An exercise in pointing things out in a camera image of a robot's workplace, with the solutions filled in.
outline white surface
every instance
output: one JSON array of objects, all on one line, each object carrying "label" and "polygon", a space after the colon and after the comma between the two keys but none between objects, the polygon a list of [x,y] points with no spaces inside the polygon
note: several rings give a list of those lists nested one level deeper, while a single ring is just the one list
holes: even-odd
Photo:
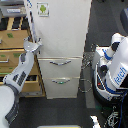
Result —
[{"label": "white surface", "polygon": [[5,116],[11,110],[14,100],[12,89],[7,86],[0,86],[0,128],[9,128]]},{"label": "white surface", "polygon": [[[64,63],[71,61],[65,65],[55,65],[50,62]],[[79,77],[82,59],[41,59],[38,60],[42,78],[58,78],[58,77]]]},{"label": "white surface", "polygon": [[122,40],[123,38],[124,38],[124,36],[122,36],[121,34],[115,33],[115,34],[112,36],[111,44],[113,44],[114,42],[121,42],[121,40]]},{"label": "white surface", "polygon": [[43,80],[43,82],[45,83],[44,87],[48,99],[77,97],[79,79],[70,79],[70,81],[64,84],[58,84],[52,82],[52,80],[54,79]]},{"label": "white surface", "polygon": [[[49,17],[38,15],[37,3],[49,4]],[[31,0],[37,36],[43,47],[38,57],[82,56],[88,29],[91,0]]]}]

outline black panel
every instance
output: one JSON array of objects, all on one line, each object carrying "label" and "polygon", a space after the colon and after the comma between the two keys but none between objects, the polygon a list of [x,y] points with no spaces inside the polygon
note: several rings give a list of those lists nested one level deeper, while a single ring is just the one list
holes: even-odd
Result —
[{"label": "black panel", "polygon": [[21,17],[15,17],[12,25],[12,29],[18,29]]},{"label": "black panel", "polygon": [[25,62],[25,56],[26,56],[26,53],[23,53],[23,54],[21,54],[21,62]]},{"label": "black panel", "polygon": [[13,77],[13,80],[16,82],[17,78],[18,78],[18,74]]},{"label": "black panel", "polygon": [[21,25],[21,30],[27,30],[28,27],[29,27],[28,19],[26,17],[24,17],[23,21],[22,21],[22,25]]},{"label": "black panel", "polygon": [[18,83],[17,83],[19,86],[21,86],[21,84],[24,81],[25,77],[26,77],[25,72],[22,72],[22,74],[20,76],[20,79],[18,80]]},{"label": "black panel", "polygon": [[9,18],[2,18],[0,23],[0,31],[7,30]]}]

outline metal handle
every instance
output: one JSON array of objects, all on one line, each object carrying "label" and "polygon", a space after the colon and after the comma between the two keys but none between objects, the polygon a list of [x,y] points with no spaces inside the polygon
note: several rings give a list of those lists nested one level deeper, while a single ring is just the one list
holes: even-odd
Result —
[{"label": "metal handle", "polygon": [[5,60],[5,61],[0,61],[0,63],[8,63],[9,59]]},{"label": "metal handle", "polygon": [[58,66],[61,66],[61,65],[68,64],[68,63],[70,63],[70,62],[71,62],[71,60],[67,60],[66,62],[63,62],[63,63],[57,63],[57,62],[51,61],[50,63],[55,64],[55,65],[58,65]]},{"label": "metal handle", "polygon": [[70,79],[58,79],[58,80],[52,80],[52,82],[55,82],[57,84],[65,84],[67,82],[69,82]]}]

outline label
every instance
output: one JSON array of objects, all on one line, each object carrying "label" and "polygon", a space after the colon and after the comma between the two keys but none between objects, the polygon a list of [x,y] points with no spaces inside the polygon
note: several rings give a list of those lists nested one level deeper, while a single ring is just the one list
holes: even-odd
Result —
[{"label": "label", "polygon": [[6,55],[0,55],[1,57],[6,57]]},{"label": "label", "polygon": [[9,67],[9,69],[13,69],[12,67]]},{"label": "label", "polygon": [[20,13],[20,9],[7,9],[8,13]]},{"label": "label", "polygon": [[21,53],[13,53],[15,58],[19,58],[19,56],[21,55]]},{"label": "label", "polygon": [[13,38],[13,34],[12,33],[7,33],[8,38]]},{"label": "label", "polygon": [[114,74],[113,80],[118,86],[120,86],[126,75],[127,70],[123,66],[119,66],[117,72]]},{"label": "label", "polygon": [[39,16],[49,16],[49,5],[48,3],[37,3],[37,10]]}]

